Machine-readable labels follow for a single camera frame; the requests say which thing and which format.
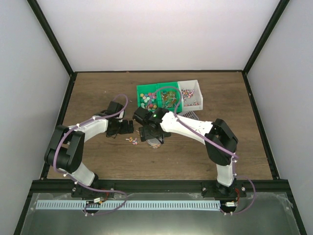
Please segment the clear plastic round container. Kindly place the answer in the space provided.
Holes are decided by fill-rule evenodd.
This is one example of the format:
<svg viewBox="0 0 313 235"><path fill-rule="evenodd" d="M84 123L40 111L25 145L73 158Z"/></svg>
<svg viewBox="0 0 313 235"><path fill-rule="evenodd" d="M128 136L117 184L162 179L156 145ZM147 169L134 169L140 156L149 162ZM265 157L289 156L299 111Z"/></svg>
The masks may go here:
<svg viewBox="0 0 313 235"><path fill-rule="evenodd" d="M162 141L160 139L157 139L157 138L146 140L146 142L153 149L157 149L157 148L161 147L161 145L162 145Z"/></svg>

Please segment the green bin candies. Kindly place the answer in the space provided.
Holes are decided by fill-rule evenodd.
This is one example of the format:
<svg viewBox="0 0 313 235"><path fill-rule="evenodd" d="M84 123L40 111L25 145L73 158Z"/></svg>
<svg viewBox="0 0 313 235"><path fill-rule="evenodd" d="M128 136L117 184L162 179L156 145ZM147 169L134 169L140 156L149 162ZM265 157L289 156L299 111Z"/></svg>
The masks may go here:
<svg viewBox="0 0 313 235"><path fill-rule="evenodd" d="M175 107L181 100L180 94L178 92L180 89L178 82L157 83L156 88L158 89L158 107L174 112Z"/></svg>
<svg viewBox="0 0 313 235"><path fill-rule="evenodd" d="M137 106L153 112L158 107L157 84L137 85Z"/></svg>

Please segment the lilac slotted plastic scoop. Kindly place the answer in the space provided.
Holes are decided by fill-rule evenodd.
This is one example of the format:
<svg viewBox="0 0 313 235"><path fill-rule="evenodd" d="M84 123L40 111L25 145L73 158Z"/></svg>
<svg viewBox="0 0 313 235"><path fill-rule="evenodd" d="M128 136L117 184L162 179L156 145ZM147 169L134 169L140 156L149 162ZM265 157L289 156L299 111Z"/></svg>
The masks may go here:
<svg viewBox="0 0 313 235"><path fill-rule="evenodd" d="M181 112L179 113L179 116L194 119L194 120L199 120L199 117L193 111Z"/></svg>

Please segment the white bin striped candies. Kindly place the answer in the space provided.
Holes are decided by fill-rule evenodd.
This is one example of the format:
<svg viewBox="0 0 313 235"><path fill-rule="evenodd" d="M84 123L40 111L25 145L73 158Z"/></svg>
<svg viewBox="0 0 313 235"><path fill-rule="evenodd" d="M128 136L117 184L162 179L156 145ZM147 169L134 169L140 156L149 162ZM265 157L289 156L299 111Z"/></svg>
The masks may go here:
<svg viewBox="0 0 313 235"><path fill-rule="evenodd" d="M182 93L182 111L203 110L203 96L198 80L178 81Z"/></svg>

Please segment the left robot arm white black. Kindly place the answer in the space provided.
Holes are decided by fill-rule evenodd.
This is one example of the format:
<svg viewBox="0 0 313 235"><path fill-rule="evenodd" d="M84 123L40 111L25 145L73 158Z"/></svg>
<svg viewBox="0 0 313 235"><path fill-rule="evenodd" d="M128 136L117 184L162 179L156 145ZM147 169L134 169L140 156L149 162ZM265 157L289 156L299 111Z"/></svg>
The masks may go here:
<svg viewBox="0 0 313 235"><path fill-rule="evenodd" d="M82 123L58 125L47 147L45 163L83 184L83 193L88 197L96 197L100 192L98 176L82 162L84 143L103 133L107 138L133 133L133 121L125 120L124 114L125 106L111 101L107 109Z"/></svg>

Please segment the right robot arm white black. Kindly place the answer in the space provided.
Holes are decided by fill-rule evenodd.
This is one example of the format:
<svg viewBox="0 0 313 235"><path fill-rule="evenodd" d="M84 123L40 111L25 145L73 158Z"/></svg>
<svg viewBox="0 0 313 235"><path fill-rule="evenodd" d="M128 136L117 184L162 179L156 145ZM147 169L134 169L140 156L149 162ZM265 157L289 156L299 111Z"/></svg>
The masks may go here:
<svg viewBox="0 0 313 235"><path fill-rule="evenodd" d="M139 128L141 141L156 139L163 144L164 138L174 133L205 145L208 157L217 169L216 191L222 197L229 197L235 191L238 139L224 120L201 121L164 108L150 112L142 107L135 110L133 119L142 125Z"/></svg>

